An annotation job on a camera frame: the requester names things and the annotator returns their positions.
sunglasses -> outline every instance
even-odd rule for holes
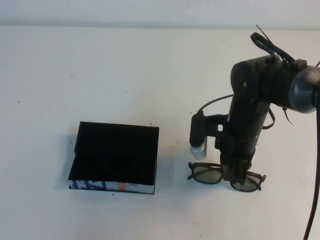
[[[189,179],[194,179],[202,184],[218,184],[224,178],[223,169],[221,164],[209,163],[209,162],[198,162],[188,163],[191,169],[191,175]],[[266,175],[260,175],[254,172],[248,171],[246,173],[246,179],[244,184],[238,182],[230,182],[231,187],[235,190],[245,193],[251,193],[255,190],[261,191],[261,184],[266,180]]]

black wire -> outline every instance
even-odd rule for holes
[[[275,121],[276,121],[276,117],[275,117],[274,113],[272,112],[271,108],[269,108],[268,113],[270,114],[270,117],[271,117],[273,123],[271,123],[268,126],[263,126],[262,127],[263,130],[270,129],[275,124]]]
[[[223,99],[231,98],[232,96],[233,96],[233,94],[219,97],[219,98],[217,98],[217,99],[215,99],[215,100],[212,100],[212,101],[206,103],[206,104],[203,105],[199,110],[203,110],[205,107],[209,106],[210,104],[213,104],[213,103],[218,102],[218,101],[223,100]]]
[[[283,51],[282,49],[274,45],[272,42],[265,39],[259,33],[254,32],[253,34],[251,34],[250,38],[258,48],[265,50],[269,54],[270,52],[276,53],[283,59],[287,60],[289,63],[292,63],[295,61],[295,59],[292,56],[290,56],[288,53],[286,53],[285,51]]]
[[[284,115],[285,115],[285,117],[286,117],[286,119],[289,121],[289,123],[291,123],[292,124],[292,126],[294,126],[294,124],[289,120],[289,118],[288,118],[288,115],[287,115],[287,108],[285,108],[285,107],[283,107],[282,108],[282,110],[284,111]]]
[[[320,187],[320,101],[319,101],[319,98],[317,100],[317,106],[316,106],[316,139],[317,139],[317,155],[316,155],[314,194],[313,194],[310,217],[309,217],[308,224],[306,226],[303,240],[307,240],[309,237],[311,226],[315,218],[317,203],[319,198],[319,187]]]
[[[272,41],[268,38],[268,36],[264,33],[264,31],[262,31],[262,29],[256,24],[256,27],[262,32],[262,34],[265,36],[265,38],[272,43]]]

glasses lens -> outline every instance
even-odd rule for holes
[[[231,185],[242,192],[253,192],[258,189],[260,184],[260,178],[257,176],[246,176],[246,180],[243,185],[240,183],[231,183]]]
[[[210,166],[197,166],[194,168],[194,179],[205,184],[217,184],[222,179],[222,173]]]

white wall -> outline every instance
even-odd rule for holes
[[[320,0],[0,0],[0,24],[320,30]]]

silver cylindrical sensor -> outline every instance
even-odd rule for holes
[[[202,145],[190,146],[190,151],[195,159],[203,160],[207,156],[207,137],[204,138]]]

